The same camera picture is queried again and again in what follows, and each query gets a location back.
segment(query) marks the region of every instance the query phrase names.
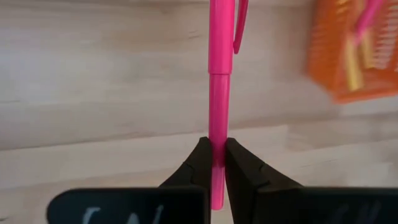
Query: orange mesh container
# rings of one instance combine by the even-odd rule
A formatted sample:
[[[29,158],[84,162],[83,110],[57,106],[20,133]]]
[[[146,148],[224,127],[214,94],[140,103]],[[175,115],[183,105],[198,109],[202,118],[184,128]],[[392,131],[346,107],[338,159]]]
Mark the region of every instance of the orange mesh container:
[[[345,46],[364,1],[317,1],[307,70],[337,103],[398,94],[397,0],[384,0],[367,31],[367,44],[356,46],[363,86],[349,88]]]

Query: pen holder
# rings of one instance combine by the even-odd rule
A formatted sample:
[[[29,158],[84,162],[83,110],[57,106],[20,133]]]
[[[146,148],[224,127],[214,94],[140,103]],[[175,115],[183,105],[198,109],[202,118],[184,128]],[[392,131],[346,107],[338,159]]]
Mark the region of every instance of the pen holder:
[[[384,0],[358,40],[368,1],[317,1],[307,71],[337,103],[398,94],[398,2]]]

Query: pink highlighter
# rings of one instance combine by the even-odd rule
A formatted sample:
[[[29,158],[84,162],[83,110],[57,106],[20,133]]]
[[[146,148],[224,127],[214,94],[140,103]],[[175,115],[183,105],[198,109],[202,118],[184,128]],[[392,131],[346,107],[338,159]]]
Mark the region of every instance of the pink highlighter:
[[[209,139],[213,147],[211,208],[223,208],[225,188],[225,142],[228,134],[229,79],[233,52],[239,52],[248,11],[248,0],[239,0],[234,34],[234,0],[210,0],[208,72],[210,74]]]

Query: pen barrel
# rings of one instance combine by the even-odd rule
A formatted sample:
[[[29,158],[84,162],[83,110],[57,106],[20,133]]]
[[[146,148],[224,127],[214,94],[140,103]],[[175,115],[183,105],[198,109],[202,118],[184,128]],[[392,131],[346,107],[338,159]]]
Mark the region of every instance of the pen barrel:
[[[208,71],[231,74],[234,35],[234,0],[210,1]]]
[[[230,75],[210,74],[209,139],[213,148],[211,208],[223,208]]]

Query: orange basket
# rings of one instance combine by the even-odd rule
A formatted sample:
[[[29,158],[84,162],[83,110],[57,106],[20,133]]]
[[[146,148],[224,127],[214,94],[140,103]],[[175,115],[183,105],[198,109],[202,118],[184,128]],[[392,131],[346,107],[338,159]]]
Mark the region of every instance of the orange basket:
[[[366,0],[318,0],[307,70],[337,103],[398,94],[398,1],[384,0],[356,46],[361,88],[349,87],[347,41]]]

